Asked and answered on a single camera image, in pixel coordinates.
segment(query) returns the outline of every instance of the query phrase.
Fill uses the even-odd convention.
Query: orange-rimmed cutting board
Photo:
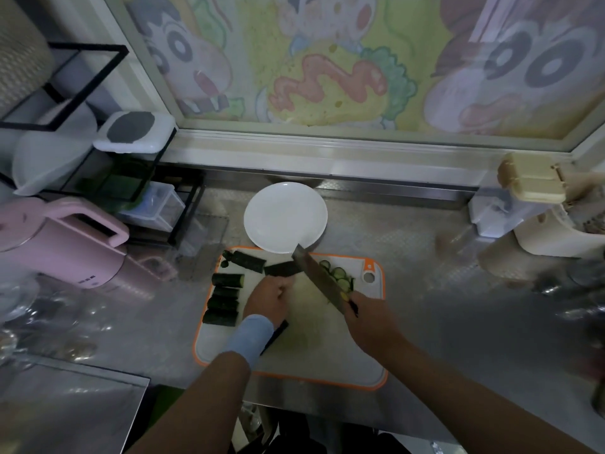
[[[232,247],[230,250],[240,250],[266,259],[267,265],[291,259],[288,255],[269,253],[253,247]],[[373,259],[311,254],[318,261],[327,259],[333,268],[342,267],[355,278],[355,290],[372,298],[384,298],[384,273]],[[234,264],[220,267],[220,261],[222,258],[216,264],[216,272],[245,275],[244,287],[239,291],[239,324],[248,296],[264,274]],[[364,390],[381,387],[387,380],[387,371],[355,344],[342,314],[328,303],[304,273],[294,277],[287,316],[290,326],[265,351],[253,372]],[[214,287],[210,288],[204,301],[204,311],[213,289]],[[234,328],[231,327],[208,325],[200,321],[193,343],[193,355],[197,362],[202,365],[210,363],[223,350],[233,331]]]

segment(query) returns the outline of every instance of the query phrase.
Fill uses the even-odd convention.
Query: cartoon mouth
[[[218,91],[218,88],[213,83],[213,81],[208,76],[206,76],[204,73],[202,73],[201,71],[199,71],[199,70],[194,71],[193,79],[195,80],[197,85],[200,86],[200,89],[203,90],[204,93],[208,97],[214,97],[214,96],[217,96],[218,94],[220,94],[220,92]]]
[[[357,28],[359,30],[365,29],[370,23],[370,19],[372,18],[372,8],[370,5],[366,5],[361,8],[359,14],[357,15]]]
[[[521,105],[523,100],[520,95],[507,94],[488,105],[473,103],[467,106],[458,116],[458,121],[468,128],[483,126],[504,119]]]

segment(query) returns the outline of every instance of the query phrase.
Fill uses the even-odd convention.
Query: red squiggle drawing
[[[275,80],[274,93],[268,99],[278,110],[294,111],[291,94],[298,94],[310,102],[319,103],[324,99],[324,90],[318,82],[320,75],[327,75],[344,90],[355,102],[364,103],[368,98],[366,85],[383,96],[387,92],[387,79],[380,68],[368,60],[360,60],[353,66],[351,74],[337,66],[328,57],[321,54],[310,54],[302,60],[301,81],[280,76]]]

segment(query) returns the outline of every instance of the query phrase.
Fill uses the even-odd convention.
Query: white bowl
[[[48,124],[68,102],[50,109],[37,123]],[[95,115],[85,103],[54,132],[26,132],[13,154],[14,193],[32,196],[72,173],[92,147],[96,134]]]
[[[310,247],[328,223],[328,208],[312,188],[294,182],[262,189],[248,202],[244,228],[254,244],[272,253]]]

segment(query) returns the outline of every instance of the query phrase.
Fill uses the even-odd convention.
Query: knife blade
[[[313,259],[313,257],[300,245],[297,245],[292,259],[309,277],[311,282],[320,289],[328,301],[344,315],[344,303],[350,303],[349,295],[347,295],[338,283]]]

